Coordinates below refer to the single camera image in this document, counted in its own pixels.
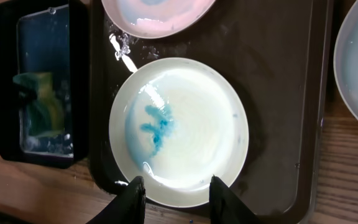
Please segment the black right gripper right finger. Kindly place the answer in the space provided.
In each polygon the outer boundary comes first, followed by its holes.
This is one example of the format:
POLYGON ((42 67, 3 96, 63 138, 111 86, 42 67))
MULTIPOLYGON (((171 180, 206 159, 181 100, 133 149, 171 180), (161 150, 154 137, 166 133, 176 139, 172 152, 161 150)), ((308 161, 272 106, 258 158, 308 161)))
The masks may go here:
POLYGON ((217 176, 209 185, 211 224, 259 224, 257 216, 217 176))

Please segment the green yellow sponge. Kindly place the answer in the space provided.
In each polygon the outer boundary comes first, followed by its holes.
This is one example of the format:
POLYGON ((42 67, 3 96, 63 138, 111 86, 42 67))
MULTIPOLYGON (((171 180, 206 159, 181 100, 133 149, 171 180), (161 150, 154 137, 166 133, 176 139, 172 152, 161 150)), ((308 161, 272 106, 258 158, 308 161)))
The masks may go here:
POLYGON ((26 96, 24 106, 24 126, 27 134, 33 137, 51 137, 64 132, 64 111, 62 102, 53 90, 53 75, 50 72, 21 73, 13 77, 13 82, 26 96))

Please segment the white plate blue smear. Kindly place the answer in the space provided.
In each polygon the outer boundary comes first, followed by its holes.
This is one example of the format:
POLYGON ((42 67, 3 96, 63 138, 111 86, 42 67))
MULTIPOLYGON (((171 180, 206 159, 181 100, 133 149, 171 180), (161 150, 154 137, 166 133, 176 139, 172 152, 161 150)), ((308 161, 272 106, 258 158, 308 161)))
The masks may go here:
POLYGON ((243 104, 231 84, 196 60, 162 58, 120 87, 109 142, 127 180, 141 176, 146 197, 175 208, 206 204, 209 185, 238 178, 249 147, 243 104))

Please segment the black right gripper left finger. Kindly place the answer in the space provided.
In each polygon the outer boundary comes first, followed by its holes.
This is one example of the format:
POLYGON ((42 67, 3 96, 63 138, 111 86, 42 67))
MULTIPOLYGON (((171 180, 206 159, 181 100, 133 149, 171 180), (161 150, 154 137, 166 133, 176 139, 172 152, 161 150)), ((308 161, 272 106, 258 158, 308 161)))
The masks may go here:
POLYGON ((87 224, 144 224, 145 204, 144 179, 137 176, 87 224))

